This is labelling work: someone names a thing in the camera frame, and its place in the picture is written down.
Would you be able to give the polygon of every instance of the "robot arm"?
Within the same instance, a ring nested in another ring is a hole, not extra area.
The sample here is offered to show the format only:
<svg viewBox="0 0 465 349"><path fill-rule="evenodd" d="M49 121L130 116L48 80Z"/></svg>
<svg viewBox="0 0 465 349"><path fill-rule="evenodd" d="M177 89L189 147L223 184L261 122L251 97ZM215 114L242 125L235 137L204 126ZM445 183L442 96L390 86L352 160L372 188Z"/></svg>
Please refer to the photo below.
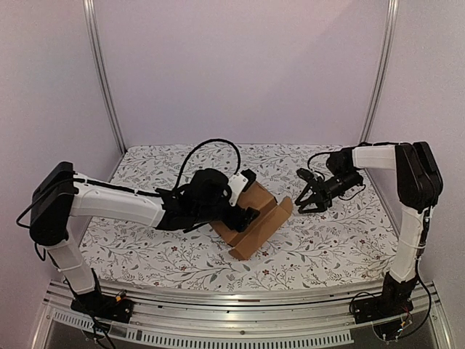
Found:
<svg viewBox="0 0 465 349"><path fill-rule="evenodd" d="M390 169L397 175L397 194L402 204L399 245L392 266L386 274L383 292L377 299L354 303L356 321L398 315L403 308L413 309L409 300L418 281L418 259L426 246L434 206L442 192L442 178L426 142L395 145L363 145L334 151L326 166L333 174L329 180L306 169L297 173L307 187L296 200L301 213L323 212L332 199L355 185L362 185L361 169ZM304 198L309 191L312 194ZM316 208L308 209L314 204Z"/></svg>
<svg viewBox="0 0 465 349"><path fill-rule="evenodd" d="M94 271L67 231L69 217L95 216L138 222L158 230L196 229L222 221L243 232L259 211L237 200L255 181L246 170L227 178L215 169L197 171L191 182L174 190L146 192L93 180L62 162L35 190L31 204L31 238L48 252L73 292L72 309L92 316L128 322L132 302L103 295Z"/></svg>

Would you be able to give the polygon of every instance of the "cardboard box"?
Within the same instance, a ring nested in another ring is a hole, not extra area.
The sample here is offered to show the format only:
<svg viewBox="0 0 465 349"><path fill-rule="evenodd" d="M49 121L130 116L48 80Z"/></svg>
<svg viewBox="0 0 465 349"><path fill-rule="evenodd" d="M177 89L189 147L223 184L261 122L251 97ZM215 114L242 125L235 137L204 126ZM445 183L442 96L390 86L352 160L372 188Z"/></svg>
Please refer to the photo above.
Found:
<svg viewBox="0 0 465 349"><path fill-rule="evenodd" d="M211 226L227 244L234 247L230 250L234 258L247 260L291 216L293 206L289 197L278 205L275 197L258 182L239 196L238 205L260 211L246 231L238 233L222 222L212 222Z"/></svg>

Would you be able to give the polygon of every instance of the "white wall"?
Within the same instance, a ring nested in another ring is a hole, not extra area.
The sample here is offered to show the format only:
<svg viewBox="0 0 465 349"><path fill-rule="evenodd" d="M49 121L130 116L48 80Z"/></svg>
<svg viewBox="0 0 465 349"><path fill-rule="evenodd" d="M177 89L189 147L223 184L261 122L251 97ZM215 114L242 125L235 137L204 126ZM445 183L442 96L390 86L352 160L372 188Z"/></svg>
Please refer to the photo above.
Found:
<svg viewBox="0 0 465 349"><path fill-rule="evenodd" d="M388 1L96 1L129 145L360 136Z"/></svg>
<svg viewBox="0 0 465 349"><path fill-rule="evenodd" d="M421 270L465 348L465 2L401 1L371 141L426 140L444 179ZM400 218L393 175L376 181Z"/></svg>
<svg viewBox="0 0 465 349"><path fill-rule="evenodd" d="M118 160L82 1L0 1L0 347L28 346L52 275L15 226L59 161L106 179Z"/></svg>

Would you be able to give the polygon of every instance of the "floral tablecloth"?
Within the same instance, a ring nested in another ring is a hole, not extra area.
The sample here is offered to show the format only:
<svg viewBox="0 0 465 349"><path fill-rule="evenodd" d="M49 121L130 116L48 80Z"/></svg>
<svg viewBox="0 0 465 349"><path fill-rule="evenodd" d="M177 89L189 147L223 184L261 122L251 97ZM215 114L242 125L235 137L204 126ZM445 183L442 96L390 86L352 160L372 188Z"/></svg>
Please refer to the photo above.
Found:
<svg viewBox="0 0 465 349"><path fill-rule="evenodd" d="M241 169L250 168L280 201L295 199L305 182L296 176L322 145L239 145ZM112 183L143 190L172 188L191 145L137 146L124 156ZM312 164L329 175L325 156ZM191 158L182 183L198 168L234 172L235 152L207 145ZM368 178L350 201L335 199L322 214L291 218L250 260L233 259L210 228L165 232L133 222L93 218L81 242L100 278L131 284L215 291L305 289L382 278L397 246L392 226Z"/></svg>

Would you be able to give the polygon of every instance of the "wire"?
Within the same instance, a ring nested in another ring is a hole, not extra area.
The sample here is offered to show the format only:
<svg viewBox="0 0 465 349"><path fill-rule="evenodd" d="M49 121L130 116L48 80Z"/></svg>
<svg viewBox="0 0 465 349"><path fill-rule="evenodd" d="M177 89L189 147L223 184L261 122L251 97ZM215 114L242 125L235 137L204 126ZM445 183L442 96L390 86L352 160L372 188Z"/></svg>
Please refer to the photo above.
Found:
<svg viewBox="0 0 465 349"><path fill-rule="evenodd" d="M404 334L403 336L400 336L399 338L406 338L406 337L409 337L412 334L416 333L423 325L425 325L425 323L429 319L429 314L431 313L433 299L432 299L432 296L431 296L431 292L428 290L428 287L426 287L423 280L421 280L420 273L419 273L419 264L420 264L420 259L417 259L416 262L415 262L415 273L418 276L418 282L420 283L420 285L424 288L424 290L428 294L428 311L426 312L426 315L425 315L423 321L412 332Z"/></svg>
<svg viewBox="0 0 465 349"><path fill-rule="evenodd" d="M68 282L68 286L70 287L70 290L71 290L71 293L73 294L73 297L74 299L76 300L76 302L79 303L79 305L81 306L82 310L85 312L85 314L87 314L88 316L90 316L90 318L92 319L92 322L94 322L94 326L92 327L93 331L94 331L94 341L96 344L98 344L100 347L104 348L104 349L116 349L116 346L115 344L113 343L113 341L111 340L110 336L108 335L108 331L105 329L105 327L102 325L102 323L100 323L100 321L98 321L95 316L93 314L91 314L91 312L89 310L87 310L87 308L84 306L84 304L82 304L82 302L79 300L78 298L78 294L73 290L73 287L71 287L69 281L65 278L65 280ZM101 309L104 309L106 308L106 306L108 305L104 305L101 307ZM111 345L111 348L103 345L100 340L97 338L97 329L99 329L103 335L105 336L105 338L107 339L107 341L110 343Z"/></svg>
<svg viewBox="0 0 465 349"><path fill-rule="evenodd" d="M393 341L396 341L396 340L401 340L402 338L406 338L406 337L409 337L415 333L417 333L417 331L423 326L425 325L425 323L428 321L429 319L429 315L431 313L431 308L432 308L432 296L431 296L431 292L428 290L428 287L426 287L426 285L424 284L423 280L421 280L421 277L420 277L420 273L419 273L419 263L420 263L420 259L417 259L416 262L415 262L415 273L416 275L418 276L418 282L420 283L420 285L424 288L424 290L426 291L426 293L428 294L428 311L426 312L426 315L425 317L423 318L423 320L421 321L421 323L412 331L412 332L409 332L407 334L403 334L403 329L404 327L402 327L402 331L400 333L400 335L398 337L396 337L395 339L393 340L384 340L383 338L381 338L380 336L378 336L376 334L376 336L382 340L383 342L393 342ZM404 322L406 322L408 319L409 319L409 316L410 316L410 319L413 321L413 314L408 311L408 309L404 308L405 312L407 313L407 318L405 318ZM349 311L352 315L354 315L352 313L352 309L351 309L351 305L349 306Z"/></svg>
<svg viewBox="0 0 465 349"><path fill-rule="evenodd" d="M154 191L135 190L135 189L132 189L132 188L129 188L129 187L124 187L122 185L114 185L114 184L110 184L110 183L106 183L106 182L100 182L98 180L87 180L87 183L90 184L90 185L96 185L97 187L123 191L125 193L137 193L137 194L140 194L140 195L143 195L143 196L151 196L151 197L155 197L155 198L159 198L161 196L159 193L156 193Z"/></svg>
<svg viewBox="0 0 465 349"><path fill-rule="evenodd" d="M376 146L380 146L380 145L399 145L400 143L399 142L377 142L377 143L368 143L368 142L361 142L358 147L361 147L361 146L364 146L364 145L368 145L368 146L371 146L371 147L376 147Z"/></svg>
<svg viewBox="0 0 465 349"><path fill-rule="evenodd" d="M354 197L356 197L358 194L362 193L365 189L366 189L366 185L364 184L364 185L363 185L363 188L360 189L357 193L355 193L355 194L352 195L351 197L345 198L345 197L339 195L339 198L340 198L342 201L350 201L350 200L352 200Z"/></svg>
<svg viewBox="0 0 465 349"><path fill-rule="evenodd" d="M194 149L192 149L188 153L188 155L185 157L184 161L182 162L181 169L179 170L179 174L177 175L176 184L174 185L173 190L178 189L179 184L181 183L182 173L184 172L184 168L186 167L187 162L189 161L190 157L192 155L194 155L194 153L196 151L198 151L200 148L202 148L204 145L207 145L209 143L226 143L226 144L230 145L234 149L234 151L236 153L236 156L238 158L238 165L237 165L237 167L235 169L235 174L237 174L239 172L239 169L240 169L240 152L239 152L239 149L238 149L237 145L234 144L233 142L231 142L230 140L224 140L222 138L212 138L210 140L206 140L206 141L204 141L202 143L199 143L198 145L196 145L194 147Z"/></svg>
<svg viewBox="0 0 465 349"><path fill-rule="evenodd" d="M30 204L28 207L26 207L26 209L23 212L21 212L21 214L16 219L16 224L18 226L20 226L21 228L31 229L31 227L29 225L22 224L21 219L23 219L24 216L26 216L27 213L29 211L31 211L32 208L34 208L35 205L37 205L38 202L40 202L40 200L42 200L45 196L49 195L59 185L62 185L64 183L68 183L68 182L83 182L83 181L84 180L81 179L81 178L67 178L65 180L60 180L60 181L54 183L53 185L50 185L41 195L39 195L38 198L36 198L36 200L32 201L32 204Z"/></svg>
<svg viewBox="0 0 465 349"><path fill-rule="evenodd" d="M44 249L42 254L40 254L40 252L39 252L39 244L37 244L36 242L34 242L34 249L36 250L37 256L39 256L39 259L42 262L45 262L45 260L47 259L47 251Z"/></svg>
<svg viewBox="0 0 465 349"><path fill-rule="evenodd" d="M355 315L354 311L353 311L353 305L354 305L354 301L360 297L361 295L363 294L366 294L368 296L372 296L373 298L376 298L376 296L373 294L373 293L370 293L370 292L367 292L367 291L363 291L363 292L358 292L353 298L352 300L350 301L349 303L349 312L352 314L352 315Z"/></svg>
<svg viewBox="0 0 465 349"><path fill-rule="evenodd" d="M320 155L330 155L332 154L333 151L322 151L320 153L316 153L316 154L313 154L312 156L310 156L307 160L307 168L310 169L310 162L312 162L312 160L314 158L316 158L317 156L320 156Z"/></svg>
<svg viewBox="0 0 465 349"><path fill-rule="evenodd" d="M116 346L115 344L113 343L113 341L111 340L110 336L108 336L108 332L105 330L105 328L103 327L103 325L95 318L95 316L92 316L90 314L88 314L90 316L90 318L92 319L92 321L94 322L94 326L92 327L93 330L94 330L94 341L100 346L102 347L103 349L116 349ZM105 338L107 339L107 341L110 343L111 345L111 348L103 345L100 340L97 338L97 328L102 331L102 333L105 335Z"/></svg>

